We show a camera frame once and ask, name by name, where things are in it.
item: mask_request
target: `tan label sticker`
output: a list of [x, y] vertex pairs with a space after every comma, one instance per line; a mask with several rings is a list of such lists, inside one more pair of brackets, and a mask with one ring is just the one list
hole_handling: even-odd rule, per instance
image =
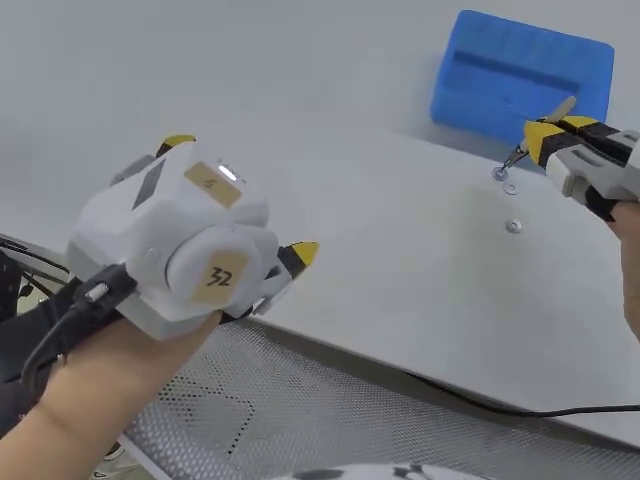
[[191, 300], [197, 303], [223, 304], [236, 288], [248, 258], [240, 252], [215, 252]]
[[184, 176], [225, 208], [231, 208], [242, 196], [242, 192], [234, 187], [224, 175], [202, 162], [189, 168], [184, 172]]

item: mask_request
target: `led light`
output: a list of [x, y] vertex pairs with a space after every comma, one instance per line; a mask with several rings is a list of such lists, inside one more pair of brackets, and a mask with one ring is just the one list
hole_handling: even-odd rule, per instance
[[236, 177], [234, 173], [224, 165], [218, 165], [218, 170], [220, 170], [222, 173], [225, 174], [227, 178], [229, 178], [230, 180], [233, 180], [234, 182], [238, 179], [238, 177]]

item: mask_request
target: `metal mesh surface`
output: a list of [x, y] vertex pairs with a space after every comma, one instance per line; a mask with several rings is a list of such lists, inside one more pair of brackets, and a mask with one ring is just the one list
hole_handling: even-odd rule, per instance
[[408, 461], [498, 480], [640, 477], [630, 449], [470, 412], [402, 372], [251, 322], [217, 329], [126, 436], [174, 480]]

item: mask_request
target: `black wire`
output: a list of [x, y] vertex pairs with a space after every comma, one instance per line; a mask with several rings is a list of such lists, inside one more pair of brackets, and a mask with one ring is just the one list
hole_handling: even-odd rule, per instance
[[29, 357], [24, 362], [22, 367], [22, 374], [20, 375], [20, 383], [27, 389], [29, 393], [35, 395], [35, 381], [36, 373], [41, 367], [42, 357], [46, 354], [47, 349], [51, 347], [51, 344], [55, 342], [62, 330], [67, 327], [67, 324], [74, 320], [77, 320], [79, 316], [84, 315], [82, 307], [85, 306], [85, 302], [80, 304], [74, 304], [65, 313], [62, 318], [56, 323], [51, 330], [40, 340], [40, 343], [29, 354]]
[[64, 266], [60, 265], [59, 263], [56, 263], [56, 262], [54, 262], [52, 260], [49, 260], [46, 257], [43, 257], [42, 255], [38, 255], [37, 253], [32, 253], [32, 252], [30, 252], [28, 250], [23, 250], [21, 248], [14, 247], [13, 245], [9, 245], [6, 242], [0, 244], [0, 248], [5, 248], [5, 249], [7, 249], [7, 250], [9, 250], [11, 252], [16, 252], [16, 253], [19, 253], [21, 255], [26, 255], [27, 257], [31, 257], [31, 258], [34, 258], [36, 260], [40, 260], [42, 263], [46, 263], [47, 265], [49, 265], [49, 266], [51, 266], [53, 268], [57, 268], [58, 270], [62, 270], [65, 273], [69, 273], [69, 269], [68, 268], [66, 268], [66, 267], [64, 267]]
[[509, 417], [521, 417], [521, 418], [554, 418], [554, 417], [566, 417], [567, 415], [578, 415], [582, 413], [619, 413], [619, 412], [640, 412], [640, 405], [604, 405], [601, 407], [574, 407], [565, 408], [562, 410], [548, 410], [546, 412], [531, 412], [529, 410], [519, 410], [516, 408], [498, 407], [489, 403], [474, 400], [471, 397], [466, 396], [452, 388], [446, 387], [441, 383], [434, 382], [433, 380], [427, 380], [423, 377], [418, 377], [408, 373], [409, 376], [419, 380], [420, 382], [428, 385], [434, 390], [438, 390], [450, 397], [453, 397], [461, 402], [464, 402], [473, 407], [487, 412], [497, 413], [498, 415], [505, 415]]
[[35, 280], [33, 278], [33, 274], [31, 274], [31, 276], [27, 275], [26, 273], [22, 273], [22, 276], [24, 277], [24, 279], [31, 285], [33, 285], [34, 287], [36, 287], [38, 290], [40, 290], [42, 293], [44, 293], [47, 297], [51, 298], [53, 297], [53, 292], [51, 290], [49, 290], [47, 287], [45, 287], [44, 285], [42, 285], [39, 281]]

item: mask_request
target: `blue foam block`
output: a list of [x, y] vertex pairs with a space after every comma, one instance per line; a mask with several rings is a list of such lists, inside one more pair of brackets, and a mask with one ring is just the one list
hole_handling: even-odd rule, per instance
[[604, 122], [613, 54], [602, 42], [464, 10], [440, 66], [431, 118], [518, 143], [525, 119], [573, 95], [572, 115]]

